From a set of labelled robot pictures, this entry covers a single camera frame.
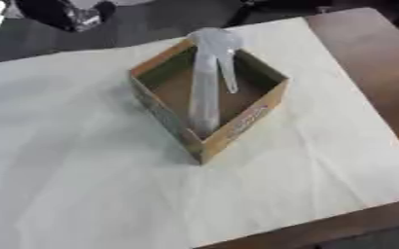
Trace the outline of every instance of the white paper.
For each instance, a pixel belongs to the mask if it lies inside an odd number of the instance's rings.
[[[126,70],[178,39],[0,63],[0,249],[191,248],[399,200],[399,141],[302,18],[236,28],[290,78],[204,167]]]

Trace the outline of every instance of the cardboard box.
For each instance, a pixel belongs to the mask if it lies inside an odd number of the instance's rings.
[[[198,137],[188,120],[196,51],[184,40],[131,69],[129,76],[137,98],[203,164],[280,102],[287,78],[252,54],[238,51],[238,92],[229,93],[220,75],[221,125],[210,136]]]

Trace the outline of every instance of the table surface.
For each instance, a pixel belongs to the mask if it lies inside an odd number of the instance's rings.
[[[399,137],[399,30],[369,8],[307,21]],[[299,248],[398,226],[399,202],[202,248]]]

